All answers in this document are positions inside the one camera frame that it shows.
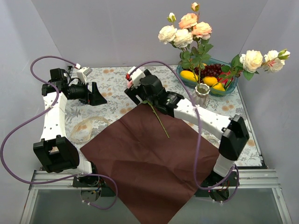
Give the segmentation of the pink rose stem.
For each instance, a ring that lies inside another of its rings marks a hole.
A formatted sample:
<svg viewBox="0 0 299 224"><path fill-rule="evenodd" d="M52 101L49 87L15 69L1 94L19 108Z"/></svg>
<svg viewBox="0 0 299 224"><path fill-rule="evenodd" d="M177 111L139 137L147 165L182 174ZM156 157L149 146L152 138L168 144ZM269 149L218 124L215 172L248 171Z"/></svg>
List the pink rose stem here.
<svg viewBox="0 0 299 224"><path fill-rule="evenodd" d="M130 89L131 87L133 87L133 81L129 81L128 84L127 84L127 87L128 87L129 89ZM155 111L154 106L153 106L149 101L147 101L147 100L143 100L143 101L142 101L142 104L148 104L148 105L151 107L151 109L152 109L152 111L154 112L156 118L158 119L158 121L159 121L161 127L163 128L163 130L164 130L164 132L165 132L167 138L169 139L170 137L169 137L169 135L168 135L168 133L167 133L165 127L163 126L163 124L162 124L162 122L161 122L161 120L160 120L160 118L159 118L157 112Z"/></svg>

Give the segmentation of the white rose stem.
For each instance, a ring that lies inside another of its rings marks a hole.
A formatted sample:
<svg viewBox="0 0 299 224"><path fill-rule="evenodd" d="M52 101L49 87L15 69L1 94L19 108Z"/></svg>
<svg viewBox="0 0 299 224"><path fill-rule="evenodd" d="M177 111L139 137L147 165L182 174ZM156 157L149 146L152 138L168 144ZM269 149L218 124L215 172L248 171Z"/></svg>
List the white rose stem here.
<svg viewBox="0 0 299 224"><path fill-rule="evenodd" d="M258 73L259 69L263 69L268 73L281 71L290 54L287 49L281 51L270 50L265 55L257 50L248 50L245 54L236 55L231 64L222 66L221 70L224 73L230 71L230 75L233 77L243 75L249 81Z"/></svg>

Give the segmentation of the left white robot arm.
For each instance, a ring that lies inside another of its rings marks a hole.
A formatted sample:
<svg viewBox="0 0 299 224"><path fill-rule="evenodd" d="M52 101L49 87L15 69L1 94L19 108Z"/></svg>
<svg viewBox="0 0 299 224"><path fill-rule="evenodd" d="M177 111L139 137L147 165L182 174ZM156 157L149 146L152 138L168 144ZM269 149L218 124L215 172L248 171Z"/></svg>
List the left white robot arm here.
<svg viewBox="0 0 299 224"><path fill-rule="evenodd" d="M44 106L49 111L44 117L40 141L33 144L33 151L48 173L76 175L80 183L93 187L100 182L94 163L76 149L65 132L65 107L68 100L79 100L91 106L107 103L95 82L91 82L92 88L88 89L86 77L91 72L89 67L79 69L76 77L78 83L72 84L73 78L66 70L50 70L51 79L42 85Z"/></svg>

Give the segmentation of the rose bud stem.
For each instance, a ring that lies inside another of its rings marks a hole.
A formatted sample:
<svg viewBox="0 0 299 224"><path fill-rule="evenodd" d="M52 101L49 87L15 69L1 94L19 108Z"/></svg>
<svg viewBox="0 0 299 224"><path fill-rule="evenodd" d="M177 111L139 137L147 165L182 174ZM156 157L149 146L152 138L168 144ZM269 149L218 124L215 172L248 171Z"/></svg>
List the rose bud stem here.
<svg viewBox="0 0 299 224"><path fill-rule="evenodd" d="M174 13L170 13L168 21L171 25L161 28L158 34L158 39L163 44L171 44L176 49L181 50L179 55L183 70L189 70L195 74L194 69L199 68L200 53L197 47L191 47L191 44L198 40L193 34L192 30L198 23L198 16L194 13L184 15L180 22L179 28L176 28L174 22L176 17Z"/></svg>

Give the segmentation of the dark red wrapping paper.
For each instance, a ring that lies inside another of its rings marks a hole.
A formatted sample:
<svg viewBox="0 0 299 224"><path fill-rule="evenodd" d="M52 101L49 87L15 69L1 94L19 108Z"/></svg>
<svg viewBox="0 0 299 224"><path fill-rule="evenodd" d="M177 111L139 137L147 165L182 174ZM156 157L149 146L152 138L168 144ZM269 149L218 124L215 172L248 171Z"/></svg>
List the dark red wrapping paper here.
<svg viewBox="0 0 299 224"><path fill-rule="evenodd" d="M140 104L81 148L142 224L166 224L212 171L218 149L183 120Z"/></svg>

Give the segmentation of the cream ribbon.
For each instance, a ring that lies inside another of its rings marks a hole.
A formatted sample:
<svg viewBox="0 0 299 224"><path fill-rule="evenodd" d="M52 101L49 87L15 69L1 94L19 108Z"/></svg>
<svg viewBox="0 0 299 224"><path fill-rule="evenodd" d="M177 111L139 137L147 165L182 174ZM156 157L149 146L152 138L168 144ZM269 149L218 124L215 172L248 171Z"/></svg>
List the cream ribbon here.
<svg viewBox="0 0 299 224"><path fill-rule="evenodd" d="M93 136L94 126L99 127L101 124L105 129L110 122L102 116L93 116L77 123L71 131L70 140L74 143L88 142Z"/></svg>

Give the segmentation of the peach rose stem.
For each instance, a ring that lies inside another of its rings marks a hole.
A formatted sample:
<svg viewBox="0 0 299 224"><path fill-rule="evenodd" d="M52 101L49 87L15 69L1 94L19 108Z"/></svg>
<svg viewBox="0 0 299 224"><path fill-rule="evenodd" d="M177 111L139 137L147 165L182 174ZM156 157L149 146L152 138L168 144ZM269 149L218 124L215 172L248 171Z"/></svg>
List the peach rose stem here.
<svg viewBox="0 0 299 224"><path fill-rule="evenodd" d="M199 20L200 4L191 4L191 13L184 15L179 22L179 27L184 31L185 47L182 47L180 64L183 69L190 70L197 84L201 83L200 73L204 70L204 63L211 56L209 50L213 47L209 43L212 27L207 22Z"/></svg>

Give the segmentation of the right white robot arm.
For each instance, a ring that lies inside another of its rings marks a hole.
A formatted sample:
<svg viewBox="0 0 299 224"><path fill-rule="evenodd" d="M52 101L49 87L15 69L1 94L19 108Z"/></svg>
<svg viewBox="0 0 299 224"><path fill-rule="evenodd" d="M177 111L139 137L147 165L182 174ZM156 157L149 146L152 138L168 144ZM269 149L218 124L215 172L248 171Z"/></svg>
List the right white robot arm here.
<svg viewBox="0 0 299 224"><path fill-rule="evenodd" d="M160 79L149 70L141 71L132 67L126 74L128 81L125 93L136 104L148 102L155 111L171 117L182 119L195 125L201 124L203 129L220 140L219 156L205 182L206 189L220 186L227 182L235 161L249 140L249 132L243 117L228 117L216 114L192 102L182 95L166 91Z"/></svg>

